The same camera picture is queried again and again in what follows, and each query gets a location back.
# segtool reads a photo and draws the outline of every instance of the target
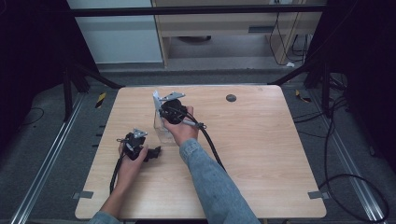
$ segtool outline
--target gray floor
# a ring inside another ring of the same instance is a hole
[[[263,36],[212,36],[207,42],[197,39],[173,40],[169,65],[166,68],[136,69],[118,73],[104,73],[104,76],[127,86],[139,85],[188,85],[188,84],[234,84],[259,83],[273,81],[286,75],[292,68],[277,65]],[[318,112],[314,103],[306,103],[295,96],[295,89],[302,89],[300,76],[283,86],[290,112],[293,117]],[[46,184],[39,194],[30,214],[30,222],[65,223],[78,222],[74,215],[77,200],[72,194],[81,191],[90,170],[96,146],[100,141],[103,125],[106,125],[117,90],[89,78],[91,89],[83,93],[83,103],[62,151],[52,167]],[[101,108],[95,108],[101,92],[106,99]],[[340,93],[332,92],[333,98]],[[11,141],[9,153],[1,159],[0,171],[0,220],[8,223],[17,210],[24,195],[35,179],[41,163],[46,158],[56,134],[63,125],[64,102],[63,87],[56,86],[39,93],[34,107],[41,108],[44,115],[37,122],[23,125]],[[33,109],[26,123],[41,116],[40,109]],[[390,205],[388,223],[396,223],[396,175],[382,158],[371,157],[368,145],[353,115],[342,107],[335,113],[335,127],[342,136],[351,158],[356,162],[362,175],[374,182],[383,192]],[[327,128],[321,118],[296,124],[297,130],[314,173],[317,183],[324,180],[323,148]],[[329,144],[330,175],[345,172],[339,159],[334,142]],[[360,216],[365,216],[359,197],[357,197],[348,179],[332,183],[337,198],[347,208]],[[321,220],[296,220],[292,223],[361,223],[346,214],[332,200],[324,201],[328,210]],[[270,223],[282,223],[283,220],[269,220]]]

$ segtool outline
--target blue sleeve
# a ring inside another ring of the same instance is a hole
[[[88,224],[120,224],[120,222],[108,213],[99,211],[92,217]]]
[[[179,152],[209,223],[260,223],[235,183],[195,139],[184,142]]]

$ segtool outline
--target wooden table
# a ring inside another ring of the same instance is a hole
[[[258,218],[324,217],[321,199],[311,200],[318,187],[282,90],[278,86],[175,86],[120,89],[94,158],[76,216],[91,218],[109,194],[118,154],[117,138],[133,128],[148,132],[146,143],[160,145],[154,122],[152,93],[184,92],[183,105],[207,126],[221,161]],[[226,96],[236,96],[228,102]],[[199,142],[213,157],[205,137]],[[163,147],[158,159],[144,163],[122,218],[205,218],[190,173],[178,147]]]

